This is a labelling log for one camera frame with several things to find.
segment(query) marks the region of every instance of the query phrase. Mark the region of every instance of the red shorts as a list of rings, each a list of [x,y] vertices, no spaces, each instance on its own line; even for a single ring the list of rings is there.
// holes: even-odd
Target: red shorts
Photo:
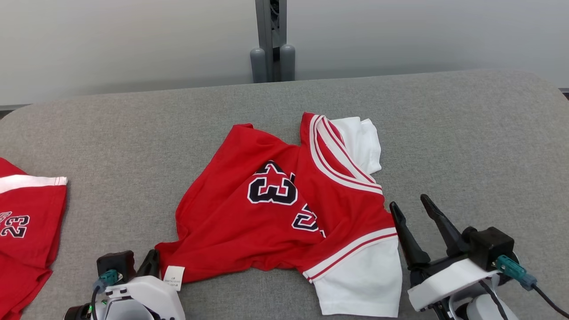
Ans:
[[[0,158],[0,320],[17,320],[51,275],[67,178],[33,177]]]

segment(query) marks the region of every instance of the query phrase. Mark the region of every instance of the red stripe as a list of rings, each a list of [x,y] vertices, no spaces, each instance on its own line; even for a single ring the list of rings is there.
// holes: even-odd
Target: red stripe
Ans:
[[[312,131],[313,131],[313,133],[314,133],[314,145],[316,146],[316,148],[317,148],[318,150],[320,150],[320,147],[318,146],[318,130],[316,129],[316,124],[317,124],[319,121],[320,121],[320,120],[318,119],[318,120],[316,120],[316,121],[314,122],[314,128],[312,129]],[[371,187],[371,188],[376,188],[376,189],[382,190],[381,186],[379,186],[378,184],[375,184],[375,183],[366,183],[366,182],[362,182],[362,181],[359,181],[359,180],[355,180],[355,181],[354,181],[354,180],[347,179],[345,175],[341,175],[341,174],[339,174],[339,173],[336,173],[335,170],[332,170],[332,169],[328,166],[328,164],[323,160],[323,158],[320,156],[320,154],[319,154],[318,152],[316,152],[316,156],[320,159],[320,162],[322,163],[322,165],[323,165],[324,167],[326,167],[326,169],[328,169],[328,172],[330,172],[331,174],[333,174],[335,177],[340,178],[340,179],[342,179],[342,180],[344,180],[344,181],[346,181],[346,182],[349,182],[349,183],[359,184],[360,186]]]
[[[328,119],[325,119],[325,123],[324,123],[324,127],[326,128],[326,131],[328,131],[328,134],[330,134],[330,136],[332,137],[332,140],[334,140],[334,142],[336,143],[336,145],[340,148],[340,150],[344,153],[344,155],[346,156],[346,158],[348,158],[348,161],[352,164],[352,166],[361,174],[363,175],[369,182],[374,183],[373,179],[370,178],[366,173],[364,173],[363,171],[360,170],[360,168],[358,168],[358,166],[356,166],[356,164],[352,161],[352,159],[350,158],[350,156],[348,155],[348,153],[346,152],[346,149],[343,147],[342,144],[340,144],[338,142],[338,140],[335,139],[334,135],[331,134],[330,129],[328,126],[333,126],[334,124],[330,123],[330,121],[328,121]]]
[[[396,236],[397,233],[391,233],[390,235],[385,235],[385,236],[380,236],[377,238],[373,238],[371,240],[368,240],[366,242],[363,242],[361,244],[359,244],[357,247],[353,248],[352,250],[350,250],[348,253],[346,253],[345,255],[341,256],[338,260],[334,261],[333,263],[331,263],[329,266],[327,266],[324,270],[320,271],[319,273],[317,273],[316,275],[314,275],[313,277],[308,277],[308,280],[313,280],[315,278],[318,278],[321,274],[323,274],[324,272],[326,272],[327,270],[329,270],[331,267],[335,266],[338,262],[340,262],[343,258],[347,257],[350,253],[354,252],[355,250],[358,250],[359,247],[366,245],[370,242],[374,242],[377,241],[379,239],[383,239],[383,238],[387,238],[387,237],[392,237],[392,236]]]

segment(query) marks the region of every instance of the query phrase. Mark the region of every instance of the clothing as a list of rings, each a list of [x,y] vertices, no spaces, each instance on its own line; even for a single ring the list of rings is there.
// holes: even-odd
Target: clothing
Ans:
[[[179,240],[156,246],[162,274],[296,268],[323,314],[396,317],[401,265],[381,186],[324,116],[304,114],[300,141],[234,126],[176,210]]]
[[[0,319],[17,320],[51,275],[67,178],[27,175],[0,158]]]

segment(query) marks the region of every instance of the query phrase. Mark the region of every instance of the cable connector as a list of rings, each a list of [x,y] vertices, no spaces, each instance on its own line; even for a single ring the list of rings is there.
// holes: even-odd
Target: cable connector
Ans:
[[[102,293],[108,286],[112,286],[119,280],[119,273],[112,269],[99,276],[99,279],[93,283],[93,290]]]
[[[534,276],[528,274],[524,267],[520,266],[514,260],[508,258],[505,255],[498,257],[498,259],[495,261],[495,264],[496,269],[508,277],[517,280],[519,284],[522,285],[522,287],[527,291],[532,291],[532,286],[537,283],[537,279]]]

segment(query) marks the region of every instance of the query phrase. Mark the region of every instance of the white stripe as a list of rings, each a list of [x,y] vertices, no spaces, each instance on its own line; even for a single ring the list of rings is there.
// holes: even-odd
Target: white stripe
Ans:
[[[0,194],[19,188],[65,186],[66,184],[66,177],[46,178],[34,177],[33,175],[15,174],[0,178]]]
[[[325,275],[330,270],[333,270],[334,267],[331,267],[330,269],[326,270],[326,272],[319,275],[318,278],[313,278],[313,277],[316,276],[318,273],[322,272],[322,270],[326,269],[329,265],[336,262],[338,259],[342,258],[343,255],[347,254],[348,252],[350,252],[351,250],[356,248],[358,245],[360,245],[366,241],[369,241],[373,238],[390,235],[392,233],[397,233],[395,228],[387,228],[387,229],[375,231],[372,233],[368,233],[365,236],[359,237],[358,239],[354,240],[352,243],[348,244],[346,247],[344,247],[340,251],[334,253],[331,257],[329,257],[326,260],[318,263],[317,265],[313,266],[309,270],[306,270],[305,272],[303,272],[303,275],[305,277],[307,277],[307,276],[310,277],[312,280],[318,279],[321,276]],[[366,247],[369,247],[370,245],[373,245],[373,244],[376,244],[376,243],[379,243],[379,242],[382,242],[385,240],[393,239],[394,237],[396,238],[397,235],[394,235],[393,237],[381,238],[381,239],[378,239],[376,241],[371,241],[370,243],[367,243],[367,244],[362,245],[361,247],[357,248],[357,250],[354,250],[352,253],[350,253],[350,255],[344,257],[344,259],[348,258],[349,256],[355,255],[356,253],[358,253],[359,251],[361,251],[362,249],[364,249]]]
[[[314,161],[314,164],[316,165],[316,167],[322,173],[324,173],[327,177],[329,177],[330,179],[332,179],[333,181],[335,181],[339,184],[342,184],[343,186],[353,188],[353,189],[357,189],[357,190],[374,192],[374,193],[382,195],[383,192],[380,189],[381,186],[379,186],[378,184],[372,184],[372,183],[368,182],[368,183],[366,183],[368,186],[365,186],[365,185],[361,185],[358,183],[354,183],[352,181],[355,181],[355,182],[360,182],[360,181],[357,179],[354,179],[352,177],[348,177],[346,175],[335,172],[333,169],[331,169],[330,165],[326,162],[326,160],[324,159],[324,156],[320,152],[320,149],[318,148],[318,145],[316,142],[316,137],[314,136],[315,125],[323,117],[324,116],[314,115],[312,117],[312,120],[310,121],[310,128],[309,128],[309,130],[310,130],[310,133],[309,133],[309,135],[310,135],[310,138],[309,138],[309,140],[310,140],[310,153],[312,155],[312,160]],[[318,155],[320,155],[320,157],[323,159],[323,162],[320,161]]]
[[[339,141],[337,139],[335,139],[335,137],[333,137],[332,135],[330,135],[330,133],[328,132],[328,130],[326,130],[325,126],[327,126],[327,119],[323,118],[324,121],[322,121],[321,123],[316,125],[316,130],[318,130],[318,133],[320,134],[320,137],[322,138],[322,140],[324,141],[324,143],[326,143],[326,146],[328,147],[328,150],[330,150],[330,152],[332,152],[332,154],[334,155],[334,157],[346,168],[348,169],[348,171],[350,171],[354,177],[356,177],[357,181],[360,182],[365,182],[365,183],[372,183],[375,182],[375,180],[368,176],[369,179],[365,176],[363,176],[356,167],[354,167],[354,165],[352,164],[352,162],[350,161],[351,159],[349,159],[348,157],[346,157],[346,154],[348,154],[348,152],[346,151],[346,153],[344,154],[342,152],[342,150],[340,150],[340,146],[339,146]]]

